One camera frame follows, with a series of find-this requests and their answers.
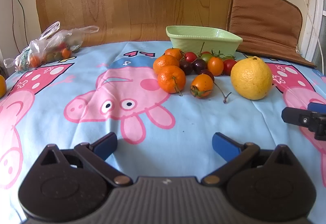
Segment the large yellow lemon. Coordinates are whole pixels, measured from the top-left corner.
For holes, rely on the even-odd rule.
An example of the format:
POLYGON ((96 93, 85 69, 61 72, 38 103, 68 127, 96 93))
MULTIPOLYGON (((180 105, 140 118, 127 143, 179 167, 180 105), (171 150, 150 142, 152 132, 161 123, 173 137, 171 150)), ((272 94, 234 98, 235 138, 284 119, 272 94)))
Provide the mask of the large yellow lemon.
POLYGON ((237 62, 231 69, 230 80, 235 91, 248 100, 263 99, 272 88, 272 72, 256 56, 237 62))

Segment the orange tomato with stem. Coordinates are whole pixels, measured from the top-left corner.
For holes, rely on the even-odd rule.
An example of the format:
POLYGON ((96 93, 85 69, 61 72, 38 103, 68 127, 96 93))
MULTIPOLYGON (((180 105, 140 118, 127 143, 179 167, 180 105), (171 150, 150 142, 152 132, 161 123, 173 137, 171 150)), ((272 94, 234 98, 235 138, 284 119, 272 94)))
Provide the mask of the orange tomato with stem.
POLYGON ((205 98, 213 91, 214 83, 207 74, 200 74, 195 77, 190 86, 190 92, 195 98, 205 98))

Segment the dark cherry with stem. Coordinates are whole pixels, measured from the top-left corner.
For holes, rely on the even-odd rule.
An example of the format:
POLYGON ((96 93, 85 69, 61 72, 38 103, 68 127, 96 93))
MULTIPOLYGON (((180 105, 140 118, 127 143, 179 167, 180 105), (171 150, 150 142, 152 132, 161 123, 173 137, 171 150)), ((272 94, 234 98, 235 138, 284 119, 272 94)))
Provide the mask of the dark cherry with stem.
POLYGON ((218 84, 215 82, 215 78, 214 75, 209 71, 209 70, 201 70, 200 74, 205 74, 210 76, 210 78, 213 81, 213 84, 219 89, 219 91, 221 92, 222 96, 223 96, 223 103, 226 104, 227 100, 228 100, 228 96, 231 95, 231 92, 229 92, 227 95, 224 94, 224 92, 222 91, 222 89, 218 86, 218 84))

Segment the red cherry tomato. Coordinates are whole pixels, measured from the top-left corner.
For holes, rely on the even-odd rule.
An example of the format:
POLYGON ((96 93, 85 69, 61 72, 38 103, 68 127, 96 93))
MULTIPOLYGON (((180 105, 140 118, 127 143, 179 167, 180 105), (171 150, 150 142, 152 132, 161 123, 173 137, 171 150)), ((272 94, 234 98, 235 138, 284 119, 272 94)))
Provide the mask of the red cherry tomato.
POLYGON ((189 63, 193 63, 195 62, 195 60, 197 59, 197 55, 193 52, 186 52, 185 53, 185 61, 189 62, 189 63))
POLYGON ((224 75, 230 75, 231 70, 233 68, 233 66, 237 63, 236 60, 234 59, 227 59, 223 61, 224 64, 224 70, 223 70, 223 74, 224 75))

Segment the orange cherry tomato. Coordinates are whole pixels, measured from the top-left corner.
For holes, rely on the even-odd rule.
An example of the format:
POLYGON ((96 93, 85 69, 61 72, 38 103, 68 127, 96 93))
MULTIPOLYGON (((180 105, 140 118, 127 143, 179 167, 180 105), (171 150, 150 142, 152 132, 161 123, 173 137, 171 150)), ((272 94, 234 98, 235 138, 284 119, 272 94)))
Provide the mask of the orange cherry tomato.
POLYGON ((212 57, 209 59, 207 63, 208 70, 214 75, 214 76, 220 76, 223 73, 224 70, 224 63, 223 60, 219 57, 212 57))

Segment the orange tangerine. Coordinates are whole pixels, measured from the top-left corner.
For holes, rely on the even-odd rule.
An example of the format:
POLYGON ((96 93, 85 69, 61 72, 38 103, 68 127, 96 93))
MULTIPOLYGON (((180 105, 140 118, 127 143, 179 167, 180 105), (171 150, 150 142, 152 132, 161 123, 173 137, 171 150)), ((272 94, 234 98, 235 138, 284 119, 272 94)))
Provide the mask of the orange tangerine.
POLYGON ((184 52, 181 49, 176 49, 176 48, 170 48, 167 49, 164 52, 165 55, 169 55, 169 56, 173 56, 174 58, 176 58, 178 61, 181 61, 184 59, 184 52))
POLYGON ((179 60, 171 55, 162 55, 153 63, 153 70, 158 75, 160 70, 166 66, 179 66, 179 60))
POLYGON ((162 90, 182 96, 186 84, 185 72, 177 66, 165 66, 159 71, 157 81, 162 90))

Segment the green tomato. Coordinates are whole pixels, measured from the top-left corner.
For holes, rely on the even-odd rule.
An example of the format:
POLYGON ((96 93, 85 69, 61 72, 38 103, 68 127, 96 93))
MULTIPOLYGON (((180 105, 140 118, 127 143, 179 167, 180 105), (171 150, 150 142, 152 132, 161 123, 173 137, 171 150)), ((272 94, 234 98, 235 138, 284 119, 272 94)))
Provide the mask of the green tomato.
POLYGON ((204 62, 208 63, 209 60, 213 57, 213 55, 209 52, 206 53, 202 53, 202 55, 200 56, 200 59, 204 60, 204 62))

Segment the red cherry tomato back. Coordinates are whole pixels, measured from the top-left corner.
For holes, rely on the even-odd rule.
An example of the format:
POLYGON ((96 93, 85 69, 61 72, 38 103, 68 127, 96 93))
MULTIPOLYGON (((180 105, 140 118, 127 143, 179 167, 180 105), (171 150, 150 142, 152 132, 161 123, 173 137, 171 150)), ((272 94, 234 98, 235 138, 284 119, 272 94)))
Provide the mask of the red cherry tomato back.
POLYGON ((193 63, 195 62, 195 60, 197 59, 197 55, 193 52, 186 52, 185 53, 185 61, 189 62, 189 63, 193 63))

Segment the cartoon pig tablecloth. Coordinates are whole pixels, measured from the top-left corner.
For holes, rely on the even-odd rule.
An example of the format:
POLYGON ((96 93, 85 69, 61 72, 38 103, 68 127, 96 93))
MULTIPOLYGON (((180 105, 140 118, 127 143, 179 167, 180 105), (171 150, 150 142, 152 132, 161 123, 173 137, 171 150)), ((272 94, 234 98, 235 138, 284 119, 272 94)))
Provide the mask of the cartoon pig tablecloth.
POLYGON ((226 75, 215 79, 204 99, 190 93, 192 75, 181 94, 168 94, 152 65, 170 46, 121 42, 82 48, 74 58, 7 79, 1 99, 1 223, 24 219, 18 189, 47 144, 70 149, 110 132, 118 148, 108 163, 131 178, 202 178, 224 164, 212 148, 216 132, 265 149, 286 144, 317 190, 310 220, 325 223, 325 143, 281 117, 285 107, 324 104, 325 76, 266 59, 273 87, 262 100, 241 97, 226 75))

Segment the brown seat cushion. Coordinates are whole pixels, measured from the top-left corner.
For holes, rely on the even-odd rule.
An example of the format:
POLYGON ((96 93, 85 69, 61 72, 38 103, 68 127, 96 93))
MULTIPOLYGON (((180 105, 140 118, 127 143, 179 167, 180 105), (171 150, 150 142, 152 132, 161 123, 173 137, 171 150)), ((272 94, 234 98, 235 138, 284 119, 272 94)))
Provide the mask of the brown seat cushion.
POLYGON ((287 0, 230 0, 227 31, 243 39, 238 52, 315 68, 296 51, 302 23, 287 0))

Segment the plastic bag of tomatoes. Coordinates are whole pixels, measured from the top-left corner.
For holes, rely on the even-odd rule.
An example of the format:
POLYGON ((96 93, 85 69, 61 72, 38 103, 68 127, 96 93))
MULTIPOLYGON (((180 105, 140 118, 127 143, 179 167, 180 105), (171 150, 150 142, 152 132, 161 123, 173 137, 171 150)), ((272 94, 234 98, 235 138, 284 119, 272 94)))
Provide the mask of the plastic bag of tomatoes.
POLYGON ((5 59, 5 68, 15 68, 22 73, 46 63, 68 59, 82 46, 86 35, 99 31, 95 25, 71 30, 61 30, 60 26, 59 21, 54 22, 38 39, 32 40, 20 55, 5 59))

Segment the small lemon at edge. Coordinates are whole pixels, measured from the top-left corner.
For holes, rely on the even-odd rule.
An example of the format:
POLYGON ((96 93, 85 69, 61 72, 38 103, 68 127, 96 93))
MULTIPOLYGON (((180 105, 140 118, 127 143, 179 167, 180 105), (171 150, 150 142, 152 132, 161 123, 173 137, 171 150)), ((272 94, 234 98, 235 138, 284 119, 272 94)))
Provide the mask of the small lemon at edge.
POLYGON ((5 78, 0 75, 0 98, 3 98, 7 93, 7 84, 5 78))

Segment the light green ceramic dish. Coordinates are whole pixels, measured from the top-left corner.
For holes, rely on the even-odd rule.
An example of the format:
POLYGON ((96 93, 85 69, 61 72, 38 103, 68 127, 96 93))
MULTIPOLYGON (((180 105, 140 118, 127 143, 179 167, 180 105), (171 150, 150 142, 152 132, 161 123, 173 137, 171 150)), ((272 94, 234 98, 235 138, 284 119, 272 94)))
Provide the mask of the light green ceramic dish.
POLYGON ((229 31, 203 26, 167 26, 166 34, 173 48, 183 52, 213 51, 215 54, 233 55, 243 39, 229 31))

